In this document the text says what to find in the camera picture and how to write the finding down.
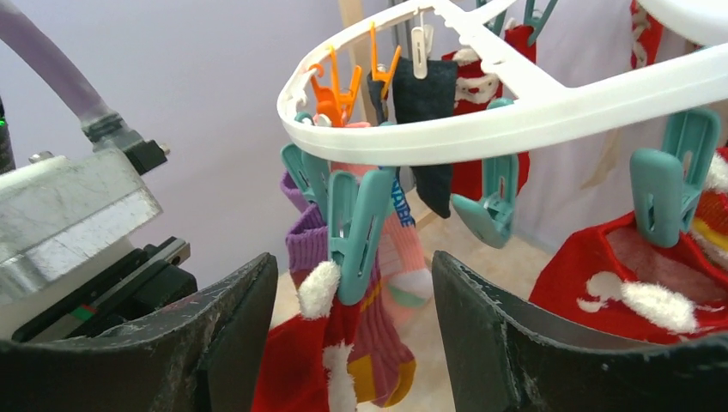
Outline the purple striped sock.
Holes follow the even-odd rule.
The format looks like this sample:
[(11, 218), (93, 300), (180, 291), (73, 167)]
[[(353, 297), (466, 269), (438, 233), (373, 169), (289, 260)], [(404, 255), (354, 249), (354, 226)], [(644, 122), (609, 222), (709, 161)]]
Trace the purple striped sock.
[[(289, 173), (283, 174), (281, 190), (301, 212), (286, 237), (289, 274), (298, 288), (326, 257), (327, 231), (318, 207), (303, 197)], [(356, 399), (381, 408), (400, 403), (407, 396), (416, 372), (415, 356), (401, 341), (389, 313), (392, 299), (385, 286), (375, 263), (347, 365)]]

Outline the white plastic clip hanger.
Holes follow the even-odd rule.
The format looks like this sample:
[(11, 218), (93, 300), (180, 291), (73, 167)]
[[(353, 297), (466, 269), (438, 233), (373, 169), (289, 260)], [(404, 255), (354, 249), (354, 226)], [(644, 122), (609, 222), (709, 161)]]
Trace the white plastic clip hanger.
[[(285, 130), (303, 150), (326, 160), (421, 166), (548, 147), (727, 96), (724, 1), (644, 2), (655, 19), (702, 50), (579, 88), (562, 85), (485, 27), (506, 8), (505, 1), (470, 12), (449, 1), (408, 1), (345, 28), (310, 51), (279, 93), (276, 109)], [(364, 39), (371, 21), (389, 27), (419, 11), (440, 15), (463, 44), (481, 54), (484, 70), (495, 73), (515, 93), (516, 102), (389, 129), (327, 129), (294, 120), (299, 104), (306, 101), (310, 67), (327, 57), (330, 45), (339, 48)]]

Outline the red santa sock front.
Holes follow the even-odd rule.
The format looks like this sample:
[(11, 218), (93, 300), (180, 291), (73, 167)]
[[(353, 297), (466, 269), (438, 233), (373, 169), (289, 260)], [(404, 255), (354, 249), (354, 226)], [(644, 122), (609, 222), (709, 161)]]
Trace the red santa sock front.
[(254, 412), (355, 411), (348, 372), (360, 309), (337, 298), (341, 270), (320, 263), (298, 289), (300, 313), (269, 331)]

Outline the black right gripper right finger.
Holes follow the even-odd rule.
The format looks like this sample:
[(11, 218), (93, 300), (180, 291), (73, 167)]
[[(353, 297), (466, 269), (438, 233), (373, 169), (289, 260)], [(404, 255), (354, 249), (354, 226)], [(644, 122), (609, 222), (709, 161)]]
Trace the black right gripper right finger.
[(576, 324), (445, 251), (434, 297), (458, 411), (724, 411), (727, 336), (670, 345)]

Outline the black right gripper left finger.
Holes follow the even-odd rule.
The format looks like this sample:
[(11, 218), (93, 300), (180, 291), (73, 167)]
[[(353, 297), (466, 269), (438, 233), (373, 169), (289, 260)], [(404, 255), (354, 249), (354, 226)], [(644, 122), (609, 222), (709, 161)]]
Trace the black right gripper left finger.
[(92, 338), (1, 344), (4, 411), (248, 411), (276, 298), (264, 253)]

